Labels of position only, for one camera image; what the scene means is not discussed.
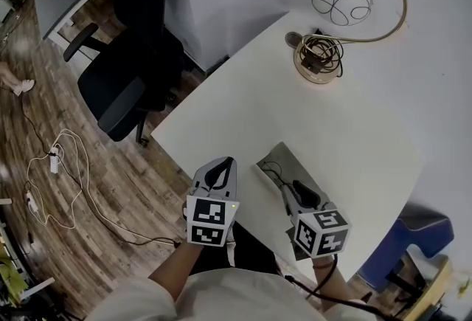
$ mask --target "black office chair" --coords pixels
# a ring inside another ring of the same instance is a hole
[[[81,46],[99,53],[77,84],[98,126],[114,141],[138,126],[136,141],[146,146],[142,129],[149,111],[162,111],[173,99],[185,67],[183,47],[164,27],[164,0],[113,0],[117,18],[127,27],[110,44],[92,38],[88,25],[64,52],[69,61]]]

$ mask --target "white cable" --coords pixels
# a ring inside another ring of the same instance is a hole
[[[139,233],[136,233],[136,232],[132,232],[126,228],[123,228],[121,227],[120,225],[118,225],[117,223],[113,222],[112,220],[106,218],[101,212],[100,212],[100,209],[98,208],[97,204],[95,203],[95,200],[92,198],[91,194],[90,194],[90,181],[89,181],[89,155],[87,154],[87,150],[86,150],[86,147],[85,145],[83,144],[83,141],[82,139],[80,138],[79,135],[77,135],[75,132],[69,130],[68,128],[64,128],[59,134],[58,136],[56,137],[56,139],[54,140],[54,142],[52,143],[52,147],[59,147],[62,152],[63,152],[63,158],[65,156],[65,150],[63,149],[63,147],[58,143],[58,140],[60,139],[61,136],[68,136],[68,137],[71,137],[73,140],[74,140],[74,145],[75,145],[75,154],[76,154],[76,165],[77,165],[77,172],[79,174],[79,180],[80,180],[80,192],[74,197],[74,199],[72,200],[71,202],[71,209],[72,209],[72,220],[73,220],[73,226],[72,227],[68,227],[62,223],[59,222],[59,220],[57,220],[53,215],[51,214],[48,214],[46,215],[46,212],[44,210],[44,203],[43,203],[43,196],[41,195],[41,192],[38,188],[38,186],[36,186],[32,180],[30,179],[30,166],[31,166],[31,163],[33,161],[36,161],[36,160],[43,160],[43,159],[46,159],[47,157],[49,157],[49,155],[46,155],[46,156],[43,156],[43,157],[35,157],[33,159],[31,159],[29,161],[29,164],[28,164],[28,169],[27,169],[27,179],[29,181],[29,183],[31,183],[31,185],[38,191],[38,194],[39,194],[39,199],[41,200],[41,211],[42,211],[42,214],[43,214],[43,217],[44,217],[44,220],[41,220],[41,217],[39,215],[39,209],[38,209],[38,215],[36,215],[32,210],[31,210],[31,207],[28,205],[28,209],[29,211],[31,212],[31,214],[41,223],[43,224],[44,226],[47,225],[48,221],[49,221],[49,218],[52,218],[52,220],[56,221],[62,228],[67,228],[67,229],[74,229],[76,227],[76,221],[75,221],[75,215],[74,215],[74,203],[75,201],[77,200],[77,198],[79,197],[79,195],[81,193],[84,194],[84,196],[88,195],[88,197],[90,198],[92,204],[94,205],[95,207],[95,210],[97,211],[97,213],[100,215],[100,217],[107,221],[108,223],[110,224],[113,224],[116,228],[122,230],[123,232],[127,232],[127,233],[130,233],[132,235],[135,235],[136,237],[140,237],[140,238],[144,238],[145,240],[147,241],[153,241],[153,242],[158,242],[160,244],[168,244],[168,245],[173,245],[172,243],[170,242],[165,242],[165,241],[157,241],[156,239],[152,239],[152,238],[149,238],[149,237],[146,237],[144,235],[141,235]],[[80,141],[80,144],[82,145],[82,148],[83,148],[83,151],[86,155],[86,164],[87,164],[87,180],[86,180],[86,189],[87,189],[87,194],[83,191],[83,183],[82,183],[82,176],[80,175],[80,167],[79,167],[79,153],[78,153],[78,147],[77,147],[77,139],[79,139]],[[62,166],[64,167],[64,163],[63,163],[63,158],[61,159],[60,163],[62,164]]]

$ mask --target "wooden floor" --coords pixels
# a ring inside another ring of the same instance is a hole
[[[64,31],[64,35],[76,33],[77,26],[90,21],[99,24],[97,36],[104,41],[110,41],[122,29],[113,16],[110,0],[91,0],[73,19],[76,26]],[[184,237],[180,209],[190,180],[153,139],[144,149],[134,142],[133,134],[122,142],[113,142],[97,127],[77,88],[80,70],[65,63],[62,51],[51,41],[40,41],[33,0],[24,5],[18,21],[14,18],[7,21],[0,36],[14,27],[7,42],[1,45],[1,59],[8,62],[19,78],[36,80],[35,88],[24,95],[24,109],[47,149],[63,128],[79,134],[90,160],[90,194],[105,216],[149,237]],[[201,79],[195,70],[192,74],[185,72],[176,103]],[[168,107],[149,117],[144,136],[149,137],[171,110]],[[9,170],[1,197],[13,199],[12,207],[5,209],[7,223],[29,253],[27,260],[34,275],[38,279],[53,276],[54,289],[67,296],[66,305],[72,313],[86,316],[120,278],[150,273],[173,250],[157,243],[133,246],[121,242],[93,216],[83,196],[74,205],[77,219],[74,230],[60,228],[54,221],[43,227],[29,214],[29,230],[34,238],[30,247],[23,188],[29,160],[44,154],[21,113],[19,99],[6,91],[0,92],[0,142],[0,163]],[[60,143],[66,151],[66,166],[78,178],[72,141],[63,138]],[[80,167],[84,178],[82,153]],[[72,225],[69,204],[78,186],[63,170],[58,175],[51,174],[48,159],[32,164],[31,179],[41,189],[46,212],[63,224]],[[38,193],[33,191],[33,195],[39,202]],[[144,242],[128,233],[120,234],[129,241]]]

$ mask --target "white sleeve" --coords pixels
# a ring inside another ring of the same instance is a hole
[[[364,304],[364,301],[351,300],[354,303]],[[377,317],[372,313],[362,311],[361,309],[336,304],[323,313],[327,321],[377,321]]]
[[[104,299],[86,321],[168,321],[177,318],[173,298],[151,279],[127,279]]]

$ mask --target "brass lamp arm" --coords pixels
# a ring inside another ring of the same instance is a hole
[[[356,38],[343,38],[341,36],[308,34],[308,35],[305,35],[302,39],[303,47],[307,51],[310,51],[313,55],[317,56],[317,54],[306,44],[307,39],[309,39],[309,38],[324,38],[324,39],[328,38],[328,39],[333,39],[333,40],[336,40],[336,41],[349,42],[349,43],[372,43],[373,41],[381,41],[382,39],[388,38],[391,34],[393,34],[394,32],[397,32],[400,29],[403,22],[405,21],[407,9],[408,9],[408,2],[407,2],[407,0],[403,0],[403,12],[402,12],[400,20],[398,21],[396,26],[393,27],[390,31],[388,31],[388,33],[383,34],[381,36],[378,36],[377,38],[356,39]]]

